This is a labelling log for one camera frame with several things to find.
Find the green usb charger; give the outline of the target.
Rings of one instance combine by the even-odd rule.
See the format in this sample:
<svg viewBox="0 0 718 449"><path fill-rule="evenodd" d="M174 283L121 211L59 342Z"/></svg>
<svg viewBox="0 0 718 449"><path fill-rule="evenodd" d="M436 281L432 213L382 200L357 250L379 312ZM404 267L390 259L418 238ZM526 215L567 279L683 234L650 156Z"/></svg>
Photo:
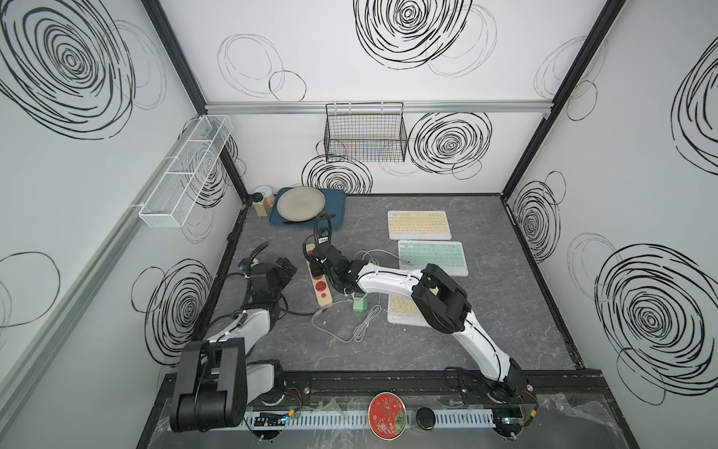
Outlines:
<svg viewBox="0 0 718 449"><path fill-rule="evenodd" d="M354 299L353 300L353 311L354 312L366 312L368 310L367 299Z"/></svg>

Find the yellow wireless keyboard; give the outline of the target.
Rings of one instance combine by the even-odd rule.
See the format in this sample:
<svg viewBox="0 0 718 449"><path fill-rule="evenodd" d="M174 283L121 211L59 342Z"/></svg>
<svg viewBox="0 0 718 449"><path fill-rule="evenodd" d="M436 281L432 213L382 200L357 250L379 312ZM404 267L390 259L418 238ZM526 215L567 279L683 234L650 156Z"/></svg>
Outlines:
<svg viewBox="0 0 718 449"><path fill-rule="evenodd" d="M388 211L390 239L402 241L450 241L452 233L445 211Z"/></svg>
<svg viewBox="0 0 718 449"><path fill-rule="evenodd" d="M430 327L415 302L406 297L388 297L387 321L402 326Z"/></svg>

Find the green wireless keyboard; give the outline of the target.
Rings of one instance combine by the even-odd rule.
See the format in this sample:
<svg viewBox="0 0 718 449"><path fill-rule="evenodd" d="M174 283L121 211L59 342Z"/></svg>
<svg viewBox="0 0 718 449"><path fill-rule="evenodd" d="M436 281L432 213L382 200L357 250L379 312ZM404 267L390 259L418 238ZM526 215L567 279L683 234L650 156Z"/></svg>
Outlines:
<svg viewBox="0 0 718 449"><path fill-rule="evenodd" d="M399 241L399 267L406 271L434 264L452 277L469 276L464 247L458 241Z"/></svg>

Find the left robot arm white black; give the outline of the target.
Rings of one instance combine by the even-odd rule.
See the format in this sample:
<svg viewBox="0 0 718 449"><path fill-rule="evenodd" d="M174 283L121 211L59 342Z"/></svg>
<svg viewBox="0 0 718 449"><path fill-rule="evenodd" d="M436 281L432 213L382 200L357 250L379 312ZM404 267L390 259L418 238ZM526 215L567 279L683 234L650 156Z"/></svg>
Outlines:
<svg viewBox="0 0 718 449"><path fill-rule="evenodd" d="M169 409L172 431L235 428L253 401L274 406L284 399L280 361L247 360L252 348L280 319L282 291L297 272L286 257L258 262L256 258L268 246L267 241L261 243L239 264L239 275L247 280L247 299L232 323L183 349Z"/></svg>

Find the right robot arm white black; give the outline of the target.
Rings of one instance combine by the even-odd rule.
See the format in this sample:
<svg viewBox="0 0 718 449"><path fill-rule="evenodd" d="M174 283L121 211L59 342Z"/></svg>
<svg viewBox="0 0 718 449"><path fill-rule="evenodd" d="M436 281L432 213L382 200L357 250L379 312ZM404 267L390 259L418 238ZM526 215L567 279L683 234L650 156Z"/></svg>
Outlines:
<svg viewBox="0 0 718 449"><path fill-rule="evenodd" d="M533 390L520 365L504 352L480 324L467 292L436 264L423 269L392 269L349 259L334 246L330 216L323 211L313 221L314 249L308 262L319 265L329 284L343 294L385 294L410 299L426 323L456 339L476 363L495 401Z"/></svg>

